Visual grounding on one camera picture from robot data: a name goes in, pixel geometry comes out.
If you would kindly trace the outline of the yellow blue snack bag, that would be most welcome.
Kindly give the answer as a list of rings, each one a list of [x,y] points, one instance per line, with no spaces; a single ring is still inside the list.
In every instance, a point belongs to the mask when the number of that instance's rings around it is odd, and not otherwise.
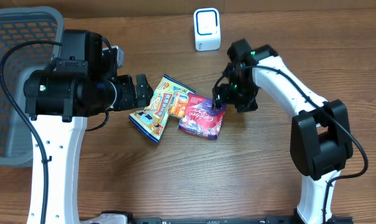
[[[129,115],[133,124],[151,141],[158,143],[167,125],[168,110],[173,103],[175,93],[196,93],[196,91],[182,82],[164,74],[154,90],[150,104],[142,110]]]

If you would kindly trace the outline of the red purple pantyliner pack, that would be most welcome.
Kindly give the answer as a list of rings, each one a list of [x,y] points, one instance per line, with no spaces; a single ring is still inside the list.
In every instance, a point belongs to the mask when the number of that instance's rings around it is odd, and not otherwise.
[[[189,93],[185,114],[179,120],[178,129],[206,139],[217,139],[226,112],[226,105],[213,107],[213,100]]]

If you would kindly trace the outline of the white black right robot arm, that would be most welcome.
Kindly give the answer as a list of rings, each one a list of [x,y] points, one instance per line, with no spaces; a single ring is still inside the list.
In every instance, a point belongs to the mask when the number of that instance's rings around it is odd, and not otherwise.
[[[255,111],[259,90],[267,92],[291,118],[290,155],[302,174],[300,202],[285,223],[352,223],[351,217],[331,213],[332,180],[339,177],[353,148],[348,136],[347,108],[329,102],[289,71],[269,45],[252,49],[245,39],[227,51],[230,62],[216,82],[214,107],[234,105],[237,112]]]

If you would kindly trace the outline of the small orange snack pack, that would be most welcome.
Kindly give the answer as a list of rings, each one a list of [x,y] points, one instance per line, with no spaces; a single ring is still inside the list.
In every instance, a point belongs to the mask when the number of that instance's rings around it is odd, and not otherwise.
[[[189,96],[180,91],[174,92],[171,105],[168,109],[168,114],[176,118],[182,118],[188,106]]]

